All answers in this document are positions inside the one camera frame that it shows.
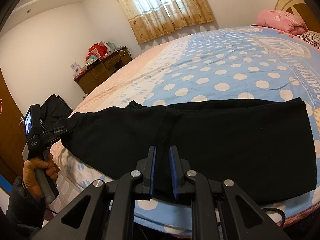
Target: black garment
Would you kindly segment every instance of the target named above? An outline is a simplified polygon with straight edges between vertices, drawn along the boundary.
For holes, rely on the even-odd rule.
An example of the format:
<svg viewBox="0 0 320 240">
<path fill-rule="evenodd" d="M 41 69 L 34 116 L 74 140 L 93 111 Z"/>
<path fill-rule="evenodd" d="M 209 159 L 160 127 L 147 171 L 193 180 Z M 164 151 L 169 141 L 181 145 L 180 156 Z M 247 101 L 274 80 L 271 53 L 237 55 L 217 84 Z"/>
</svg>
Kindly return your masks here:
<svg viewBox="0 0 320 240">
<path fill-rule="evenodd" d="M 68 118 L 71 113 L 70 106 L 60 96 L 56 97 L 56 95 L 50 96 L 40 107 L 40 119 L 47 130 L 52 129 L 59 119 Z"/>
<path fill-rule="evenodd" d="M 45 201 L 38 203 L 17 177 L 12 185 L 7 215 L 0 210 L 0 239 L 29 239 L 42 228 Z"/>
<path fill-rule="evenodd" d="M 157 147 L 155 197 L 173 200 L 169 147 L 209 179 L 234 180 L 259 204 L 316 188 L 316 156 L 305 103 L 217 100 L 76 113 L 62 144 L 97 170 L 119 179 Z"/>
</svg>

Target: headboard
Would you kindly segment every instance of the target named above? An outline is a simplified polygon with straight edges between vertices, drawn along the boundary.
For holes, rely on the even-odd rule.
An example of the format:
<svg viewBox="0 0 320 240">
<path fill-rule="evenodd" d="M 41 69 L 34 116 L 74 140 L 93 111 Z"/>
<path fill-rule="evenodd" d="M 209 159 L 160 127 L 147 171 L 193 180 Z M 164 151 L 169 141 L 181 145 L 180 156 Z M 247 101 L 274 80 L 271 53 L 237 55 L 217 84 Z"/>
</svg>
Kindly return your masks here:
<svg viewBox="0 0 320 240">
<path fill-rule="evenodd" d="M 320 23 L 304 0 L 278 0 L 275 9 L 301 16 L 309 31 L 320 33 Z"/>
</svg>

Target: black sleeve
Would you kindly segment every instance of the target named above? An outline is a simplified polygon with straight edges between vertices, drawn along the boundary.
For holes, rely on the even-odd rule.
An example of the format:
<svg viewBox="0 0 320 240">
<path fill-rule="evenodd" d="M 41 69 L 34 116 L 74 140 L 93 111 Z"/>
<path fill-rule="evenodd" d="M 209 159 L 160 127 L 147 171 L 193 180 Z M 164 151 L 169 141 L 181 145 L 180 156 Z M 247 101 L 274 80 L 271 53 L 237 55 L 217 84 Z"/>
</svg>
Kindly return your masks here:
<svg viewBox="0 0 320 240">
<path fill-rule="evenodd" d="M 17 177 L 12 185 L 7 210 L 10 224 L 23 236 L 28 237 L 33 231 L 42 227 L 45 213 L 45 201 L 37 202 L 22 185 Z"/>
</svg>

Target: folded pink quilt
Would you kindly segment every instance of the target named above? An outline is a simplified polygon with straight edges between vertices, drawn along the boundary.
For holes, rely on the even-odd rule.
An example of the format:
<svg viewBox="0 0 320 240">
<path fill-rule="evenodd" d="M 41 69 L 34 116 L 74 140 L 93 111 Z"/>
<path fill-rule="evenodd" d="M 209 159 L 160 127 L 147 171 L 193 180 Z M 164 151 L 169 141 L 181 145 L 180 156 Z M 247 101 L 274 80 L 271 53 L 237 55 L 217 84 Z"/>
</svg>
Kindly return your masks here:
<svg viewBox="0 0 320 240">
<path fill-rule="evenodd" d="M 261 11 L 257 17 L 257 25 L 277 29 L 292 35 L 300 35 L 309 31 L 300 16 L 279 10 Z"/>
</svg>

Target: device handle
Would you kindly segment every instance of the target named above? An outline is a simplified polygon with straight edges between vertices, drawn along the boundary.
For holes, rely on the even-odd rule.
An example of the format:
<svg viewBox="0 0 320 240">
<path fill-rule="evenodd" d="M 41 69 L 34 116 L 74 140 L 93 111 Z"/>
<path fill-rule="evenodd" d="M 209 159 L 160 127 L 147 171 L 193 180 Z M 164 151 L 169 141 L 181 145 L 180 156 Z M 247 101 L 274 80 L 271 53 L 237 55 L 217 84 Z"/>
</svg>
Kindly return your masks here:
<svg viewBox="0 0 320 240">
<path fill-rule="evenodd" d="M 56 184 L 45 174 L 44 169 L 35 169 L 36 179 L 42 189 L 48 204 L 51 204 L 59 195 Z"/>
</svg>

